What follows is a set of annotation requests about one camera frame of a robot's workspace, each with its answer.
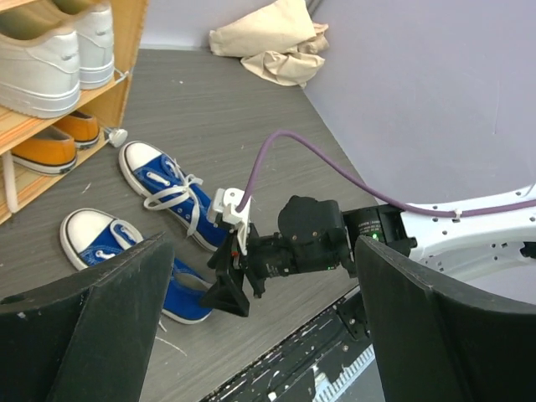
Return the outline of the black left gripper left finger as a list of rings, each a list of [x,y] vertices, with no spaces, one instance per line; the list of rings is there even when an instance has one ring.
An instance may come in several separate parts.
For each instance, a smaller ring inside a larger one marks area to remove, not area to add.
[[[128,251],[1,300],[3,401],[139,400],[174,251],[165,234]]]

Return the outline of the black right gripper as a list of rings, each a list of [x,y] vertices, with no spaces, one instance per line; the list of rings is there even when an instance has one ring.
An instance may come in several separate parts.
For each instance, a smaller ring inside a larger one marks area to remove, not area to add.
[[[248,317],[250,302],[243,291],[244,276],[256,298],[265,292],[265,281],[273,277],[332,271],[339,266],[349,277],[356,276],[337,201],[294,195],[280,211],[277,224],[279,230],[272,235],[260,236],[256,227],[250,229],[247,254],[241,262],[244,272],[237,234],[227,235],[207,263],[215,282],[201,297],[201,307]]]

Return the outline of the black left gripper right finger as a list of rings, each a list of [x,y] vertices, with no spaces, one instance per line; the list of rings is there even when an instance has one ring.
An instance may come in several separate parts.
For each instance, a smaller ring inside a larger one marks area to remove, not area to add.
[[[535,306],[483,291],[369,237],[354,254],[388,401],[533,401]]]

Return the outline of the blue sneaker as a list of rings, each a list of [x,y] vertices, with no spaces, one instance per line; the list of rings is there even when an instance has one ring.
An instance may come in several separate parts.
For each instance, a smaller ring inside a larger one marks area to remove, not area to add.
[[[208,220],[210,197],[203,180],[186,173],[177,161],[151,144],[125,144],[118,157],[121,173],[131,189],[143,197],[150,211],[168,211],[185,228],[186,235],[215,252],[224,242],[225,229]]]
[[[121,262],[131,255],[128,251],[145,240],[131,223],[98,209],[77,209],[68,214],[59,228],[62,249],[76,270],[106,264],[111,259]],[[210,288],[197,271],[180,259],[173,260],[169,270],[167,294],[162,314],[182,324],[197,324],[212,313],[201,307],[201,298]]]

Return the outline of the orange sneaker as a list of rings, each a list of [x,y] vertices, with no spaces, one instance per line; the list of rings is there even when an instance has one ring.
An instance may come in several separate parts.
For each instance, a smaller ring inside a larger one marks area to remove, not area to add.
[[[100,127],[97,119],[81,111],[71,112],[53,126],[70,135],[79,149],[93,147],[99,141]]]
[[[11,150],[13,160],[43,175],[60,175],[71,170],[77,162],[72,136],[49,126]]]

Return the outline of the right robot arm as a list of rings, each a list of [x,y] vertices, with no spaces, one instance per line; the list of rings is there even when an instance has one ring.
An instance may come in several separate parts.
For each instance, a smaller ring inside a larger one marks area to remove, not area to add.
[[[248,211],[237,212],[237,188],[220,189],[209,221],[229,233],[209,260],[215,283],[200,305],[245,317],[243,285],[254,296],[265,281],[344,268],[357,275],[354,244],[368,236],[435,271],[464,279],[511,267],[535,257],[535,188],[446,204],[374,205],[342,211],[334,200],[294,195],[280,211],[278,230],[259,235]]]

